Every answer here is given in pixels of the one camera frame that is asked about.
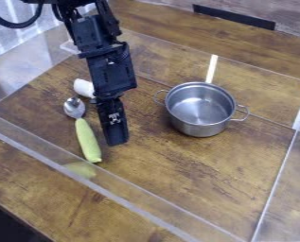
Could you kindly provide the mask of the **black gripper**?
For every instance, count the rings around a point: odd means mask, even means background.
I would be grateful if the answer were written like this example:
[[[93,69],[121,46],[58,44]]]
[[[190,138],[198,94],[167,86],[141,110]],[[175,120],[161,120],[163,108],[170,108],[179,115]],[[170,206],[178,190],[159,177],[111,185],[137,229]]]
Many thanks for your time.
[[[137,87],[133,63],[126,42],[109,45],[78,44],[79,58],[86,59],[97,111],[106,143],[113,147],[127,142],[127,118],[123,102],[115,98]]]

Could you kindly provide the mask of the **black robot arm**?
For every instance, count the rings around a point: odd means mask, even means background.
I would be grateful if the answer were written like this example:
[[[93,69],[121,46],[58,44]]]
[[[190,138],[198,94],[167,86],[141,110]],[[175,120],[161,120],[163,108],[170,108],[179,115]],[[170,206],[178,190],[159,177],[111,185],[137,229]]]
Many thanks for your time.
[[[27,4],[50,4],[64,23],[79,58],[86,59],[93,82],[93,103],[106,143],[127,142],[127,117],[121,96],[137,87],[127,42],[121,42],[119,21],[106,0],[22,0]]]

